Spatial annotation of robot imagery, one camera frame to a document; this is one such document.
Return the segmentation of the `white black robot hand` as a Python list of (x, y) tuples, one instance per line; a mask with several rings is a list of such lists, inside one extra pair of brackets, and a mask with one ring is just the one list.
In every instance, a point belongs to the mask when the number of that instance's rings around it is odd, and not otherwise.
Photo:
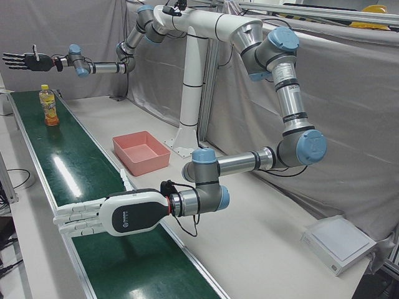
[(31, 70), (34, 72), (48, 72), (55, 66), (52, 58), (46, 54), (40, 54), (37, 46), (32, 45), (32, 52), (24, 54), (3, 53), (2, 60), (14, 70)]
[(53, 223), (69, 237), (107, 232), (112, 236), (139, 234), (153, 230), (170, 214), (167, 197), (156, 189), (134, 189), (124, 169), (120, 177), (124, 192), (93, 201), (67, 204), (57, 209)]

